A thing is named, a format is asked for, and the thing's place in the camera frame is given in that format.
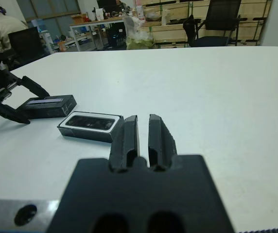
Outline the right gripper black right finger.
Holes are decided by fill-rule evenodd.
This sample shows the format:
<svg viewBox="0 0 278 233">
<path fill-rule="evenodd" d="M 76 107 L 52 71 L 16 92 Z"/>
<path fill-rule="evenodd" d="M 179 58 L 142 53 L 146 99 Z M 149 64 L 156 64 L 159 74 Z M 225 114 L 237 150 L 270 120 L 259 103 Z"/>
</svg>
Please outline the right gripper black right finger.
<svg viewBox="0 0 278 233">
<path fill-rule="evenodd" d="M 175 140 L 163 119 L 156 114 L 149 117 L 148 155 L 153 171 L 168 170 L 172 158 L 177 156 Z"/>
</svg>

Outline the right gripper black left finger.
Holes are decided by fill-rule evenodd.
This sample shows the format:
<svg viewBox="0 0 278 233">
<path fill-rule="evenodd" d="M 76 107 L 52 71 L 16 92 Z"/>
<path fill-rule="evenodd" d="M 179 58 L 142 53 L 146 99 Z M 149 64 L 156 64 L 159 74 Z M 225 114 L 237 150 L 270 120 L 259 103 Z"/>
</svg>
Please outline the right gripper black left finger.
<svg viewBox="0 0 278 233">
<path fill-rule="evenodd" d="M 126 118 L 112 141 L 109 168 L 112 172 L 123 173 L 133 166 L 139 157 L 138 117 Z"/>
</svg>

